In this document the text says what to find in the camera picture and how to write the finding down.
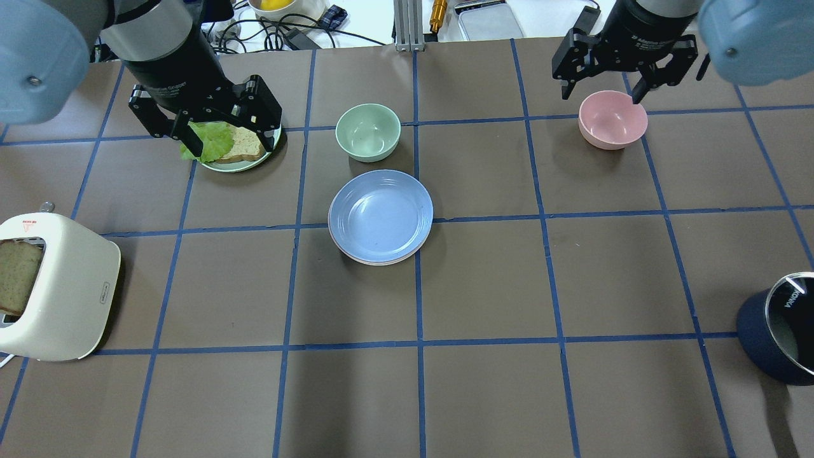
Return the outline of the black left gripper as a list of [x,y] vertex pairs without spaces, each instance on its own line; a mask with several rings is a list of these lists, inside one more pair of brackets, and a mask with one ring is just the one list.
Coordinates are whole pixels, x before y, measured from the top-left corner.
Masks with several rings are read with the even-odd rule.
[[223,121],[256,133],[267,153],[275,149],[282,128],[282,107],[261,76],[241,84],[230,81],[218,61],[170,63],[128,62],[139,82],[128,106],[142,126],[156,138],[181,143],[181,156],[194,160],[203,143],[192,122]]

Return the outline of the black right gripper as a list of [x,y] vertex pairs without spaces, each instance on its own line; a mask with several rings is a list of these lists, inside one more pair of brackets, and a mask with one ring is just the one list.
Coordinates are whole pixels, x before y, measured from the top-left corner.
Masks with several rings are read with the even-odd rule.
[[674,87],[695,63],[694,34],[686,34],[697,17],[670,18],[654,13],[610,13],[599,34],[590,34],[598,15],[581,13],[553,54],[551,75],[560,81],[562,99],[569,101],[576,84],[604,72],[640,73],[631,90],[634,104],[649,91]]

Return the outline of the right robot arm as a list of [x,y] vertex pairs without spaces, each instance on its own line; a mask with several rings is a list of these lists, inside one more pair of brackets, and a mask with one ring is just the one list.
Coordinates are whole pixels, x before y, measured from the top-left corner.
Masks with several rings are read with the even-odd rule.
[[700,52],[696,78],[709,66],[738,86],[767,86],[813,67],[811,1],[617,1],[598,34],[596,8],[584,8],[551,61],[569,99],[579,81],[604,72],[637,72],[638,104],[662,86],[680,84]]

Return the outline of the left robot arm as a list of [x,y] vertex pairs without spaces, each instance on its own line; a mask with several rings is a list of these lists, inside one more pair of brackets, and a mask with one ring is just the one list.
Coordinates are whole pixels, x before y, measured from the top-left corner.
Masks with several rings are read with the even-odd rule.
[[230,1],[3,1],[1,120],[39,124],[63,110],[83,81],[101,39],[137,79],[128,106],[156,138],[202,158],[192,125],[224,122],[255,134],[270,153],[282,108],[261,76],[224,75],[201,30],[229,20]]

